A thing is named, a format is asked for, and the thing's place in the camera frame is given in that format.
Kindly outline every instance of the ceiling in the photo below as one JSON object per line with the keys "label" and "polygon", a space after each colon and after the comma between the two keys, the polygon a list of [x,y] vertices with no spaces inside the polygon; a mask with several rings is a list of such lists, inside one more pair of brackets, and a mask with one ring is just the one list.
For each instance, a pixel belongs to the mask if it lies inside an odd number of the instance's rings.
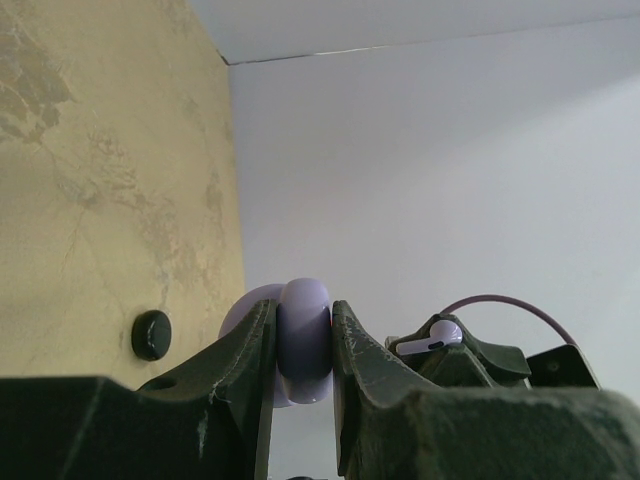
{"label": "ceiling", "polygon": [[640,15],[640,0],[191,0],[230,64]]}

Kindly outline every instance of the yellow textured wall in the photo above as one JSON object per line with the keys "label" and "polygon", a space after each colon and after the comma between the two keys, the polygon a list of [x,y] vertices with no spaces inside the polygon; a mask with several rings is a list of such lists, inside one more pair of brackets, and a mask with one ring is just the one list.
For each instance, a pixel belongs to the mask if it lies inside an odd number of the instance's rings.
{"label": "yellow textured wall", "polygon": [[0,0],[0,375],[139,386],[215,339],[241,252],[227,69],[184,0]]}

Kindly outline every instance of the cable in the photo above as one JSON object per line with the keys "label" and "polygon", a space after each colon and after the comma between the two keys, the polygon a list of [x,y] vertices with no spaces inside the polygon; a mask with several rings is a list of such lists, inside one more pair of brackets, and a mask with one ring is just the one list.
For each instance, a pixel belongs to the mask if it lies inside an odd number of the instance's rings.
{"label": "cable", "polygon": [[467,305],[472,305],[474,303],[483,303],[483,302],[498,302],[498,303],[506,303],[508,305],[513,305],[515,307],[522,308],[527,312],[533,313],[536,317],[543,320],[547,323],[551,328],[553,328],[558,335],[562,337],[562,339],[571,345],[577,345],[575,339],[567,332],[562,325],[560,325],[556,320],[553,319],[550,315],[547,315],[538,307],[534,307],[530,303],[527,303],[522,300],[518,300],[517,298],[507,297],[504,295],[475,295],[473,297],[463,298],[462,300],[458,300],[455,303],[452,303],[447,308],[442,310],[442,314],[453,313],[459,308],[466,307]]}

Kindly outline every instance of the black knob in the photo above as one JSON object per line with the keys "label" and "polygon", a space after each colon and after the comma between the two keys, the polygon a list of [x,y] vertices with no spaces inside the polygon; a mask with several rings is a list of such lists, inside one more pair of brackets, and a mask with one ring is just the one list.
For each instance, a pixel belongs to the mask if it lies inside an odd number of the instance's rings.
{"label": "black knob", "polygon": [[171,344],[171,322],[160,310],[143,313],[131,329],[131,346],[138,358],[152,362],[164,357]]}

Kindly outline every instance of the earbud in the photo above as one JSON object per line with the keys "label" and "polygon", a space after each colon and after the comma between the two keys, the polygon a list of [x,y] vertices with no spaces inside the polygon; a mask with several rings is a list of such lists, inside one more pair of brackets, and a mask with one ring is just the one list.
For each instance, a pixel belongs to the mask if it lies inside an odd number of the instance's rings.
{"label": "earbud", "polygon": [[462,343],[462,329],[451,320],[438,320],[429,329],[429,336],[419,340],[398,343],[398,355],[415,355],[437,350],[446,345]]}

